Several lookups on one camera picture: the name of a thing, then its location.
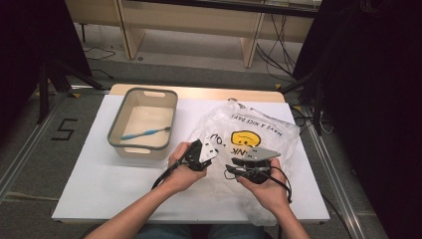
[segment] white table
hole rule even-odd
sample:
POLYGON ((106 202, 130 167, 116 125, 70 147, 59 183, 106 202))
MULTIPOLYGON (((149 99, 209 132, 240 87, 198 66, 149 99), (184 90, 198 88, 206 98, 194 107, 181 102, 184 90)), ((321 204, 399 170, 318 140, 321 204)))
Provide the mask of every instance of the white table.
MULTIPOLYGON (((148 192, 155 179, 162 173, 167 160, 139 160, 121 158, 107 142, 107 133, 120 106, 123 94, 133 86, 124 86, 122 91, 111 90, 105 96, 87 137, 73 173, 59 200, 53 219, 62 222, 105 221, 120 212, 131 202, 148 192)), ((222 104, 227 96, 237 98, 244 105, 280 120, 294 122, 289 106, 283 96, 270 92, 167 88, 179 95, 170 152, 179 141, 186 140, 199 118, 210 109, 222 104), (272 101, 263 100, 271 96, 272 101), (247 99, 263 102, 248 102, 247 99)), ((295 173, 290 178, 294 191, 291 204, 296 216, 303 222, 326 221, 329 215, 319 193, 304 146, 299 141, 294 153, 295 173)), ((150 217, 150 223, 247 223, 248 217, 235 195, 213 200, 206 189, 207 178, 203 178, 188 190, 165 201, 150 217)))

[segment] blue toothbrush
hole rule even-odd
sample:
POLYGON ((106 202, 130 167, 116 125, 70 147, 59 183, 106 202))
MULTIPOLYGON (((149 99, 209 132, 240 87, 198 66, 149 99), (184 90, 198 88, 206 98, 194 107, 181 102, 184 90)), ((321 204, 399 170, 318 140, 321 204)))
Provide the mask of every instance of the blue toothbrush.
POLYGON ((156 132, 159 132, 159 131, 165 131, 165 130, 169 131, 170 129, 171 129, 171 126, 167 126, 167 127, 159 128, 159 129, 150 129, 150 130, 140 132, 140 133, 123 135, 120 139, 121 140, 128 140, 128 139, 132 139, 132 138, 139 137, 139 136, 155 134, 156 132))

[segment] beige plastic basket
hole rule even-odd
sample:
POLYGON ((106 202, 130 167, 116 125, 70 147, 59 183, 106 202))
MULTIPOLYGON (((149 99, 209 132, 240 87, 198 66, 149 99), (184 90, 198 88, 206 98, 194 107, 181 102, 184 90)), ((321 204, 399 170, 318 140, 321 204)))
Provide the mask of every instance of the beige plastic basket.
POLYGON ((163 159, 177 106, 177 94, 168 90, 133 88, 127 91, 108 132, 108 142, 121 157, 163 159), (122 136, 170 126, 154 134, 123 140, 122 136))

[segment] yellow smiley face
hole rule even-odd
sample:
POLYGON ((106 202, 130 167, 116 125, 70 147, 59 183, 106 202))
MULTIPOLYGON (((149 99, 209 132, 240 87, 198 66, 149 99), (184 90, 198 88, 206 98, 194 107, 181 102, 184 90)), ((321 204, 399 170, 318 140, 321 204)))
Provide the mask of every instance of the yellow smiley face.
POLYGON ((252 131, 242 130, 232 132, 232 143, 236 145, 258 146, 261 143, 259 135, 252 131))

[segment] clear plastic bag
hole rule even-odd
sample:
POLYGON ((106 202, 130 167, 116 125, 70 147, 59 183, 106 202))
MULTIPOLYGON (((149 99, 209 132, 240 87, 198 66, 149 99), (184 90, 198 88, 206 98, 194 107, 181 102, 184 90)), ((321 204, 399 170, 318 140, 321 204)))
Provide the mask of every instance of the clear plastic bag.
POLYGON ((233 165, 231 158, 242 158, 242 155, 253 146, 259 146, 278 151, 282 170, 289 177, 293 172, 292 154, 299 140, 300 128, 294 124, 274 119, 259 111, 247 108, 236 100, 211 110, 203 116, 189 141, 211 139, 215 148, 219 150, 216 158, 212 159, 212 170, 208 170, 208 179, 211 180, 212 195, 224 197, 233 194, 239 197, 254 225, 270 226, 277 223, 276 218, 263 209, 256 197, 236 180, 228 180, 224 171, 226 164, 233 165))

